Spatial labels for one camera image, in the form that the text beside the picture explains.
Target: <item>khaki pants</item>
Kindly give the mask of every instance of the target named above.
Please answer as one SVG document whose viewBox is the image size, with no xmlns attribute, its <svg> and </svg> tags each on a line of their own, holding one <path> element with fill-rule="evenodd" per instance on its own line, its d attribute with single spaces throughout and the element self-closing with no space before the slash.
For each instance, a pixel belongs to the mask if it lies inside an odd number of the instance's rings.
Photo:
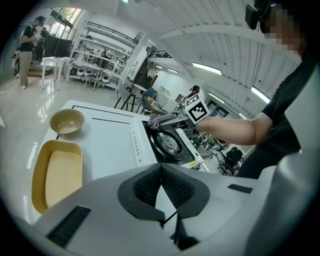
<svg viewBox="0 0 320 256">
<path fill-rule="evenodd" d="M 20 86 L 28 85 L 28 71 L 32 59 L 32 51 L 20 52 Z"/>
</svg>

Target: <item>floor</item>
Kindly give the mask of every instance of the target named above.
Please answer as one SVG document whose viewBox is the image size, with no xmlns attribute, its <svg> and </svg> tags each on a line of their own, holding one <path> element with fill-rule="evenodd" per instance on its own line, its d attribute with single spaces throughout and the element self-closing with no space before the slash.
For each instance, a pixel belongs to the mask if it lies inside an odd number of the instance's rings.
<svg viewBox="0 0 320 256">
<path fill-rule="evenodd" d="M 10 212 L 32 223 L 28 214 L 33 172 L 31 162 L 49 128 L 50 117 L 68 100 L 114 107 L 117 95 L 114 89 L 84 89 L 84 82 L 70 79 L 66 83 L 63 77 L 58 91 L 52 75 L 45 80 L 43 90 L 39 78 L 30 77 L 29 80 L 33 82 L 25 90 L 19 88 L 19 80 L 14 78 L 0 84 L 0 189 Z M 205 163 L 213 173 L 219 173 L 214 171 L 216 164 L 210 159 Z"/>
</svg>

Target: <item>tan bowl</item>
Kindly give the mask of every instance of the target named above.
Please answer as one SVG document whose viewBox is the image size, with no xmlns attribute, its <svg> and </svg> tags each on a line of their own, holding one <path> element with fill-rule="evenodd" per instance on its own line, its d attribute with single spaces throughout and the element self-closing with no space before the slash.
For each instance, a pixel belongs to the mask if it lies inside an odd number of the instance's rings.
<svg viewBox="0 0 320 256">
<path fill-rule="evenodd" d="M 50 119 L 50 128 L 65 138 L 76 136 L 85 123 L 85 116 L 75 109 L 63 109 Z"/>
</svg>

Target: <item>yellow tray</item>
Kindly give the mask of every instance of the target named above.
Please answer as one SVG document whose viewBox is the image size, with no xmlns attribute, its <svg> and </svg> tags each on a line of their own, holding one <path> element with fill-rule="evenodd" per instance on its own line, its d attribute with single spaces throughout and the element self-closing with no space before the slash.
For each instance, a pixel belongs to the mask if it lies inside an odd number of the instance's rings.
<svg viewBox="0 0 320 256">
<path fill-rule="evenodd" d="M 49 140 L 40 149 L 32 177 L 32 203 L 41 214 L 82 187 L 82 150 Z"/>
</svg>

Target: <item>portable gas stove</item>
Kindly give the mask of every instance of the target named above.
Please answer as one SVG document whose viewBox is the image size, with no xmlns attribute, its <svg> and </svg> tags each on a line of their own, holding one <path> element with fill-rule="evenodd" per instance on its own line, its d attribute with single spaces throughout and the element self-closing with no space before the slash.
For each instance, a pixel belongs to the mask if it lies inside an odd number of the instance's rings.
<svg viewBox="0 0 320 256">
<path fill-rule="evenodd" d="M 168 163 L 199 169 L 204 162 L 180 128 L 152 130 L 147 121 L 133 118 L 131 137 L 138 166 Z"/>
</svg>

